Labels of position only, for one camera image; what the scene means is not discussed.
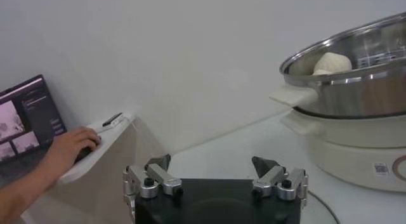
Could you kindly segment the person's bare hand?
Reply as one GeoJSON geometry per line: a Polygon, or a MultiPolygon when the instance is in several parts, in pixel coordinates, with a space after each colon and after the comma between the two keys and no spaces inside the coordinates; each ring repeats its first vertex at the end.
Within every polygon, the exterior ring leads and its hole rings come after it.
{"type": "Polygon", "coordinates": [[[101,142],[101,137],[91,128],[79,127],[66,132],[53,140],[39,170],[44,179],[52,184],[74,165],[82,149],[94,150],[101,142]]]}

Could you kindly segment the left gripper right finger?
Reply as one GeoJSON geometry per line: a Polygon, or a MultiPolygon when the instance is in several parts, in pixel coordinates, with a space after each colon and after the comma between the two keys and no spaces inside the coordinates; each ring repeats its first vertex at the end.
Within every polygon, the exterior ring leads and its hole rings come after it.
{"type": "Polygon", "coordinates": [[[254,156],[251,162],[258,179],[252,181],[252,196],[255,201],[275,195],[283,201],[308,198],[308,175],[304,169],[288,171],[276,161],[254,156]]]}

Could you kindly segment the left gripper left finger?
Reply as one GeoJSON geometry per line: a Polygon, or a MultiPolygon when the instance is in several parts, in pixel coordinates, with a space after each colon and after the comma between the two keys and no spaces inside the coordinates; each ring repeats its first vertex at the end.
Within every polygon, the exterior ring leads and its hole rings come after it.
{"type": "Polygon", "coordinates": [[[124,202],[135,209],[136,198],[154,199],[159,191],[170,197],[183,195],[183,182],[167,172],[171,156],[153,158],[143,166],[130,165],[122,172],[124,202]]]}

